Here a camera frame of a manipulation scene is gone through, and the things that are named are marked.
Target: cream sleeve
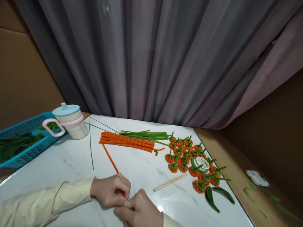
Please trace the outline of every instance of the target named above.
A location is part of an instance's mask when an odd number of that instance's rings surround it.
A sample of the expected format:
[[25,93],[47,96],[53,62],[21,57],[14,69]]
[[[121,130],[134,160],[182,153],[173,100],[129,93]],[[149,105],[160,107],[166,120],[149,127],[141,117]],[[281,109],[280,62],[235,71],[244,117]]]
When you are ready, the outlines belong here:
[[41,191],[28,192],[0,203],[0,227],[45,226],[64,211],[92,201],[93,178]]
[[183,225],[163,213],[163,227],[183,227]]

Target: bundle of green pipe cleaners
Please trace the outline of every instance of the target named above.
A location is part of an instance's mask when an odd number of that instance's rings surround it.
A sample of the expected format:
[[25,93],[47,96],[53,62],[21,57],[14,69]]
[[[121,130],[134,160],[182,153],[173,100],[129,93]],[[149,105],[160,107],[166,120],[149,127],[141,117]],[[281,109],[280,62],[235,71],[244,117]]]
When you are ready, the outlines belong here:
[[162,143],[159,140],[168,140],[168,137],[170,136],[166,132],[150,132],[150,130],[140,131],[140,132],[121,130],[119,135],[126,136],[129,138],[134,138],[134,139],[150,140],[156,143],[163,144],[165,146],[168,146],[168,144]]
[[44,135],[42,133],[33,136],[29,132],[21,136],[16,133],[15,137],[0,139],[0,163],[10,160],[43,138]]

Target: brown cardboard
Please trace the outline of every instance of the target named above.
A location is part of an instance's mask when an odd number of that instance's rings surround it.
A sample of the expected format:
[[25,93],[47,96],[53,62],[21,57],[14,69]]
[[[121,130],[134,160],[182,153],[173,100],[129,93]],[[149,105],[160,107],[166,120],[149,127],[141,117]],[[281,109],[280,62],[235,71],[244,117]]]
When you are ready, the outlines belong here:
[[303,69],[222,130],[303,209]]
[[[257,227],[285,227],[285,226],[300,226],[297,222],[287,218],[266,196],[261,187],[257,186],[256,191],[252,195],[256,202],[264,209],[269,220],[255,207],[248,196],[244,192],[245,187],[250,187],[250,179],[242,170],[256,170],[259,173],[264,173],[258,169],[254,163],[248,159],[233,143],[231,143],[220,131],[209,129],[195,128],[195,131],[200,139],[204,139],[204,145],[213,159],[218,159],[216,164],[219,167],[227,166],[222,170],[224,177],[232,179],[228,182],[243,208],[248,213],[249,217]],[[282,205],[293,212],[297,217],[302,217],[301,210],[266,176],[270,183],[269,190],[282,200]]]
[[0,28],[26,33],[26,25],[12,0],[0,0]]
[[0,130],[52,111],[64,99],[29,36],[0,28]]

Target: gray curtain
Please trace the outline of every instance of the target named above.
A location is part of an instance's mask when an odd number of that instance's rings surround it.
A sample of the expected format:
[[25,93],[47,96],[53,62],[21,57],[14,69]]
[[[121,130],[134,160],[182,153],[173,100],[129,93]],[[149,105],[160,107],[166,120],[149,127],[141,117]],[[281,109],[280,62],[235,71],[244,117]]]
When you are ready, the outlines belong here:
[[15,3],[68,103],[94,114],[196,127],[228,121],[254,76],[254,64],[302,5],[299,0]]

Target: small white object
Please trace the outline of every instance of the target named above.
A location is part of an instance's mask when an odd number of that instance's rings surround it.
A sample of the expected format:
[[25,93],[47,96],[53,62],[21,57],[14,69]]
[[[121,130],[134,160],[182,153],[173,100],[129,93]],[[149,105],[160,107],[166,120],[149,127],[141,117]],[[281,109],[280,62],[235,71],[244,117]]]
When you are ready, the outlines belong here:
[[246,170],[245,172],[246,172],[247,176],[254,182],[254,184],[262,186],[262,187],[269,186],[269,183],[267,182],[267,180],[265,180],[265,178],[257,171]]

